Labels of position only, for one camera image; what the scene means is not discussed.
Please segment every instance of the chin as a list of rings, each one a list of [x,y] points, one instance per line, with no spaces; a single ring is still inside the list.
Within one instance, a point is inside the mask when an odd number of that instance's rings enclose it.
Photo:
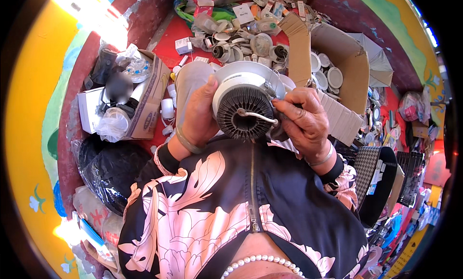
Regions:
[[[257,279],[300,279],[300,276],[298,276],[298,275],[296,275],[294,273],[283,272],[283,273],[267,274],[267,275],[259,277]]]

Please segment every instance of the pearl necklace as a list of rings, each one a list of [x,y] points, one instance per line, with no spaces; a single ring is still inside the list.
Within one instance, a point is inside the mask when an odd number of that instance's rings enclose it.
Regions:
[[[270,256],[267,256],[267,255],[256,255],[256,256],[254,256],[254,255],[252,255],[251,257],[246,257],[243,260],[238,260],[237,263],[232,263],[231,266],[227,267],[227,269],[225,270],[223,276],[220,279],[225,279],[225,277],[227,277],[231,272],[233,272],[233,270],[235,270],[236,268],[244,265],[245,263],[254,262],[254,261],[260,261],[260,260],[264,260],[264,261],[268,261],[268,262],[275,262],[275,263],[278,263],[280,265],[285,265],[294,274],[297,274],[297,275],[301,276],[302,278],[305,278],[305,276],[302,275],[302,271],[299,271],[299,267],[296,267],[296,265],[292,264],[291,261],[289,261],[289,260],[280,259],[280,257],[274,257],[272,255],[270,255]]]

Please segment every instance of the houndstooth bag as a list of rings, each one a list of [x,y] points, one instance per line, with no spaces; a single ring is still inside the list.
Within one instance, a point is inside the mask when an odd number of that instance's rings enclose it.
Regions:
[[[354,163],[354,169],[356,170],[356,193],[357,193],[357,205],[360,209],[362,206],[363,199],[367,195],[368,188],[373,178],[376,164],[378,163],[379,153],[382,147],[360,147],[358,148],[357,157]]]

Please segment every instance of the cloth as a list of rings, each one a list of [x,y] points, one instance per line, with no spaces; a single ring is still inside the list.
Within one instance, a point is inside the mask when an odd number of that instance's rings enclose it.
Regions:
[[[183,77],[200,66],[193,63],[176,79],[177,126],[191,93],[209,76]],[[253,231],[254,213],[258,231],[306,278],[354,278],[368,259],[355,177],[339,156],[320,178],[300,155],[266,137],[243,143],[216,136],[203,153],[180,162],[161,145],[131,186],[118,245],[122,273],[220,278]]]

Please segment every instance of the hand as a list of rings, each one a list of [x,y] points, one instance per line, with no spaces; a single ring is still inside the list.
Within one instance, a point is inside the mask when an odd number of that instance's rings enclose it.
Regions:
[[[219,130],[212,114],[212,98],[217,87],[217,80],[212,74],[209,76],[207,84],[191,94],[185,109],[183,134],[190,143],[198,148],[203,148]]]
[[[281,125],[294,147],[309,163],[322,161],[330,152],[327,113],[320,104],[317,91],[308,87],[296,87],[284,100],[272,100],[273,106],[283,113]]]

